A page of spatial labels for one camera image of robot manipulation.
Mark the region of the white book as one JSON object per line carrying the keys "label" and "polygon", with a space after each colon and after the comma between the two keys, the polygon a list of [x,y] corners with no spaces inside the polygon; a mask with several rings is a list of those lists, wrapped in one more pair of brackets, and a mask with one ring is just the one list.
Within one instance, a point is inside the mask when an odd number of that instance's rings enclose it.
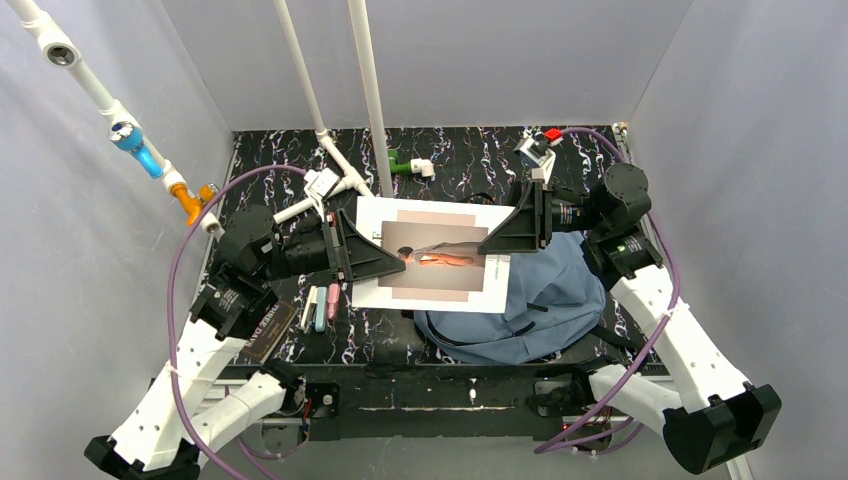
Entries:
{"label": "white book", "polygon": [[357,199],[359,233],[403,270],[353,284],[354,308],[500,314],[509,255],[478,247],[511,213],[507,206],[413,199]]}

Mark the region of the dark brown book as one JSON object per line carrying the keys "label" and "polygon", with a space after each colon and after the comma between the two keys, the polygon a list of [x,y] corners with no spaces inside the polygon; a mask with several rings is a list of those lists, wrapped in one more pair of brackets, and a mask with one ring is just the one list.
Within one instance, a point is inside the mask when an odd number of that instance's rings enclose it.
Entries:
{"label": "dark brown book", "polygon": [[242,350],[234,357],[232,364],[259,365],[269,360],[299,313],[297,306],[284,301],[273,305]]}

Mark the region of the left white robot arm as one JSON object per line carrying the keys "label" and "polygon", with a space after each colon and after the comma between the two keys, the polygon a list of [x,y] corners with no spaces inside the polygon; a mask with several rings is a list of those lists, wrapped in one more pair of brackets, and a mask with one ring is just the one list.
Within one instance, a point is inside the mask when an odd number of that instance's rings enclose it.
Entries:
{"label": "left white robot arm", "polygon": [[130,416],[113,433],[92,439],[85,457],[116,479],[197,478],[251,424],[301,406],[303,377],[281,360],[265,363],[214,406],[202,405],[276,305],[271,283],[322,271],[342,281],[370,280],[404,268],[397,255],[360,234],[344,211],[285,234],[267,207],[237,210],[183,329],[168,331],[168,361]]}

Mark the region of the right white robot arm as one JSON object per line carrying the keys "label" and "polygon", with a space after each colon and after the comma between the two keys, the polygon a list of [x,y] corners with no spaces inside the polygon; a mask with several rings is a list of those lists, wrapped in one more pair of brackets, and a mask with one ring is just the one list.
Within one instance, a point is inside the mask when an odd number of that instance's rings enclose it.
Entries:
{"label": "right white robot arm", "polygon": [[623,413],[657,432],[676,462],[701,474],[760,448],[782,407],[719,350],[680,297],[680,276],[641,225],[652,206],[638,167],[610,167],[586,193],[556,189],[542,169],[511,192],[511,214],[482,242],[484,253],[548,249],[556,232],[584,232],[583,256],[610,296],[647,335],[629,365],[578,366],[553,397]]}

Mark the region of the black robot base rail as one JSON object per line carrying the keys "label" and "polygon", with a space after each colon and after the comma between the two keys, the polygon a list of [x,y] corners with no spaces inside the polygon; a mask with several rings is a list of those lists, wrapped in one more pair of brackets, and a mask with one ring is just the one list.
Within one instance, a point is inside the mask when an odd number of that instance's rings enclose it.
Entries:
{"label": "black robot base rail", "polygon": [[304,364],[312,441],[530,437],[546,441],[586,413],[569,364]]}

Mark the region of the blue student backpack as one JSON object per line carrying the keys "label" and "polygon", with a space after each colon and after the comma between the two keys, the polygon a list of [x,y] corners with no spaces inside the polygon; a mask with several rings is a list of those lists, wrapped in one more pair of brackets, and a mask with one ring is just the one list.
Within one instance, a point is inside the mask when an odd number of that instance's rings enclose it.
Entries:
{"label": "blue student backpack", "polygon": [[514,254],[502,313],[412,311],[420,334],[453,360],[521,365],[567,349],[587,335],[637,352],[627,339],[599,325],[606,291],[583,258],[581,233],[555,233],[548,247]]}

